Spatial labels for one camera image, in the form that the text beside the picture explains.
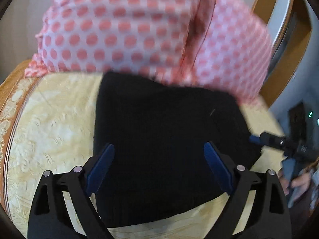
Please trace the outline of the person's right hand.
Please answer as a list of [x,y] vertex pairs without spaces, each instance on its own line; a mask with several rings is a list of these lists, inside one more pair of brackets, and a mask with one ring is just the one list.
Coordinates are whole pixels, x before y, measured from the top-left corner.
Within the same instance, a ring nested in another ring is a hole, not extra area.
[[289,208],[310,189],[310,208],[314,209],[318,201],[318,159],[307,166],[293,158],[284,159],[279,179]]

